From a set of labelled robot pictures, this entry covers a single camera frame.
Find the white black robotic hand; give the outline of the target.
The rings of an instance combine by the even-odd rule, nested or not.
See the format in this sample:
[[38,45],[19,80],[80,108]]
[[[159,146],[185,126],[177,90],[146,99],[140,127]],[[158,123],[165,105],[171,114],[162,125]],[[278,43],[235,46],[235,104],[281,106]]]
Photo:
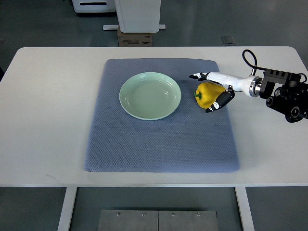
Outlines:
[[226,90],[221,93],[214,103],[205,111],[207,113],[219,110],[226,106],[234,97],[236,92],[243,92],[249,97],[254,96],[253,78],[240,78],[219,72],[196,73],[189,78],[201,81],[201,83],[210,82],[223,86]]

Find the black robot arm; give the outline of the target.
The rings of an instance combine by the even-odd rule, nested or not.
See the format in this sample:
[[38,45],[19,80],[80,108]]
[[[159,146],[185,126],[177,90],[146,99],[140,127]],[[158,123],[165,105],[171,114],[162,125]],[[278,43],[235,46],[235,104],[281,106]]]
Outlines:
[[289,123],[308,117],[308,78],[304,73],[266,69],[257,65],[251,50],[244,50],[242,58],[252,68],[249,94],[266,100],[266,106],[285,116]]

